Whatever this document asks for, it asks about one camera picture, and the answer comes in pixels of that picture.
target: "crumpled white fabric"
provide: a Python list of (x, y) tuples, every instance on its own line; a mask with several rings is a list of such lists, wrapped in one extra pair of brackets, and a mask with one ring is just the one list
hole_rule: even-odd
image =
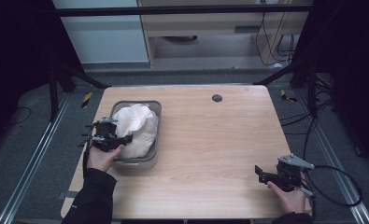
[(113, 119), (118, 122), (116, 135), (123, 137), (133, 134), (132, 143), (123, 148), (119, 157), (124, 159), (144, 157), (155, 140), (158, 129), (158, 117), (148, 106), (142, 104), (121, 108)]

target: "table surface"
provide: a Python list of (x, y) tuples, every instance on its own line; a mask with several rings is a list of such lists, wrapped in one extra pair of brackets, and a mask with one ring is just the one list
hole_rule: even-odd
[[(212, 100), (214, 94), (222, 101)], [(147, 86), (106, 89), (95, 120), (121, 100), (162, 105), (158, 161), (149, 170), (109, 173), (119, 182), (113, 218), (274, 218), (277, 196), (254, 165), (276, 172), (290, 153), (264, 86)], [(69, 190), (82, 187), (82, 158)], [(66, 198), (62, 216), (72, 198)]]

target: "person's arm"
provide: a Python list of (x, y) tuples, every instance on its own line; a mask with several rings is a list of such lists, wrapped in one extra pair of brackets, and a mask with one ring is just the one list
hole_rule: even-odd
[(268, 188), (271, 189), (279, 198), (280, 204), (286, 215), (275, 219), (272, 224), (312, 224), (312, 217), (305, 213), (305, 194), (299, 189), (291, 192), (281, 190), (272, 182), (267, 183)]
[(82, 190), (64, 217), (63, 224), (111, 223), (112, 194), (117, 181), (106, 171), (122, 148), (119, 146), (111, 152), (90, 148)]

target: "hand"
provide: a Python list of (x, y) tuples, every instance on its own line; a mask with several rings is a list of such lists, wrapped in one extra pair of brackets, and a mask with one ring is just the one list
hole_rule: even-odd
[(280, 205), (285, 213), (303, 213), (305, 211), (305, 194), (302, 191), (295, 189), (285, 192), (271, 181), (268, 181), (266, 184), (279, 198)]
[(89, 158), (87, 166), (103, 172), (107, 172), (111, 163), (123, 150), (123, 145), (118, 146), (115, 150), (105, 152), (95, 146), (89, 149)]

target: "black hole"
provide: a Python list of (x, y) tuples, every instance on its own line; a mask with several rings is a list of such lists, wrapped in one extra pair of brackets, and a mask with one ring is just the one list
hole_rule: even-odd
[(221, 95), (218, 95), (218, 94), (214, 94), (211, 99), (214, 101), (214, 102), (221, 102), (222, 101), (222, 96)]

